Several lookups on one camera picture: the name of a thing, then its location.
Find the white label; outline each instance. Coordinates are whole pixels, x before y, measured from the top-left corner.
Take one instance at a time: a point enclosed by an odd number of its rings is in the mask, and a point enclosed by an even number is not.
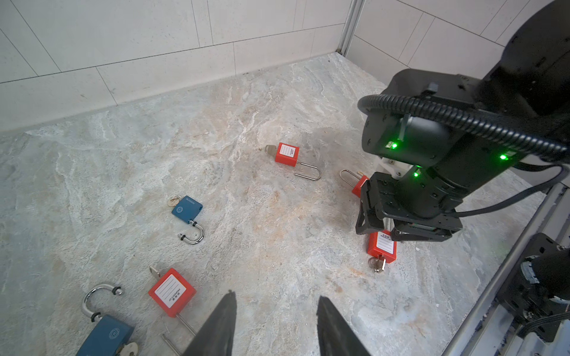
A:
[[[154,293],[170,308],[185,291],[186,287],[174,275],[170,275]]]
[[[386,235],[383,232],[378,233],[378,239],[376,240],[376,247],[378,247],[383,251],[386,251],[391,255],[394,254],[394,241],[392,241],[390,236]]]
[[[282,154],[284,156],[294,157],[295,156],[295,148],[283,144],[283,145],[281,145],[281,149],[279,150],[279,154]]]

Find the padlock body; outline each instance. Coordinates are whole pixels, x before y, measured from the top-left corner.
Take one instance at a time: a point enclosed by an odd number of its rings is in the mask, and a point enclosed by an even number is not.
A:
[[[196,295],[196,290],[177,270],[171,268],[148,291],[148,295],[169,317],[174,318]]]
[[[299,148],[297,146],[287,145],[282,142],[279,143],[275,155],[275,162],[295,167],[298,158]]]
[[[129,342],[134,327],[105,315],[85,339],[76,356],[115,356]]]

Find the marble floor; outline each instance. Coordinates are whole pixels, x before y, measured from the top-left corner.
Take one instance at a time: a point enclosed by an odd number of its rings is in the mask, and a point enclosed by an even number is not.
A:
[[[356,102],[384,88],[330,54],[0,137],[0,354],[75,355],[93,328],[81,300],[105,281],[124,294],[95,293],[94,308],[135,325],[141,355],[172,354],[161,333],[183,349],[186,329],[147,294],[154,265],[196,288],[182,312],[195,328],[236,292],[234,355],[318,355],[321,295],[372,355],[440,355],[542,196],[463,219],[446,242],[400,244],[375,274],[338,172],[374,172]],[[322,179],[275,163],[263,148],[279,142]],[[526,187],[507,171],[461,209]],[[191,228],[174,194],[204,205],[197,245],[176,238]]]

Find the red padlock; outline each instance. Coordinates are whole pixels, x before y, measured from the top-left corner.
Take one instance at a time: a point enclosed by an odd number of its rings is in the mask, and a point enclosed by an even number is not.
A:
[[[182,311],[190,299],[196,295],[196,290],[180,273],[171,268],[148,291],[148,295],[164,309],[169,317],[175,318],[176,314]]]
[[[298,158],[299,148],[297,146],[286,145],[282,142],[279,143],[277,153],[275,154],[275,162],[295,167]]]
[[[390,238],[390,231],[383,230],[370,234],[367,253],[372,257],[377,259],[383,257],[386,263],[392,263],[396,261],[396,248],[397,243]]]
[[[342,175],[343,172],[348,172],[348,173],[352,174],[356,179],[359,179],[358,183],[356,183],[356,185],[349,183],[346,179],[343,178],[343,175]],[[353,187],[352,188],[352,194],[354,194],[360,198],[360,191],[362,190],[362,186],[364,185],[364,183],[366,183],[366,181],[368,180],[368,177],[364,174],[361,174],[360,172],[359,172],[359,174],[361,175],[360,177],[358,175],[356,175],[355,173],[352,173],[348,169],[343,169],[342,171],[340,171],[339,176],[340,176],[340,179],[344,180],[346,183],[350,184]]]
[[[299,158],[299,147],[297,146],[287,145],[280,142],[278,147],[275,147],[274,145],[265,146],[265,153],[275,157],[275,162],[277,163],[282,163],[292,167],[295,167],[298,163],[303,166],[314,168],[319,172],[319,176],[316,178],[308,177],[299,173],[293,173],[293,175],[296,175],[297,177],[307,178],[312,181],[318,181],[321,178],[321,172],[318,167],[311,166],[303,162],[297,162],[297,159]]]

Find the wall tile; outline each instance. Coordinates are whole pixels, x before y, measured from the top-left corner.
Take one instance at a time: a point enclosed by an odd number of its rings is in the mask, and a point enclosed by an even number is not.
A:
[[[347,59],[372,74],[385,85],[390,84],[394,74],[407,68],[396,59],[356,36],[352,37]]]
[[[504,0],[402,0],[430,15],[480,34]]]
[[[118,104],[235,75],[232,43],[98,67]]]
[[[508,41],[511,40],[511,37],[528,19],[551,2],[552,0],[530,0],[511,24],[508,25],[507,29],[501,34],[501,36],[499,36],[496,42],[506,46]]]
[[[190,1],[14,4],[62,71],[198,47]]]
[[[297,0],[295,6],[295,23],[293,24],[293,31],[299,31],[303,29],[303,20],[305,19],[305,6],[307,5],[307,0]]]
[[[496,41],[527,3],[528,0],[506,0],[481,36]]]
[[[368,0],[355,35],[398,58],[420,21],[422,12],[398,0]]]
[[[114,105],[95,68],[2,83],[0,131]]]
[[[343,28],[344,24],[316,28],[311,57],[336,51],[339,47],[340,36],[343,34]]]
[[[198,31],[198,42],[200,47],[211,46],[212,31],[210,27],[210,11],[207,0],[192,0],[194,10],[194,20],[196,20],[196,30]]]
[[[291,32],[295,0],[208,0],[214,44]]]
[[[309,58],[314,36],[313,29],[235,42],[236,72],[246,73]]]
[[[34,77],[36,74],[26,63],[8,38],[0,32],[0,83]]]
[[[436,18],[412,57],[411,68],[482,78],[503,47]]]
[[[351,0],[307,0],[303,28],[345,23]]]
[[[10,0],[0,0],[0,29],[38,75],[59,72]]]
[[[398,57],[398,60],[400,62],[404,64],[410,63],[410,59],[412,59],[412,56],[414,55],[414,53],[416,53],[416,50],[418,49],[420,43],[424,39],[424,36],[428,32],[429,27],[433,23],[434,18],[435,17],[429,14],[422,13],[422,17],[420,17],[418,25],[416,25],[414,32],[412,33],[410,39],[406,43],[406,47],[404,47],[402,54],[400,55],[400,57]]]

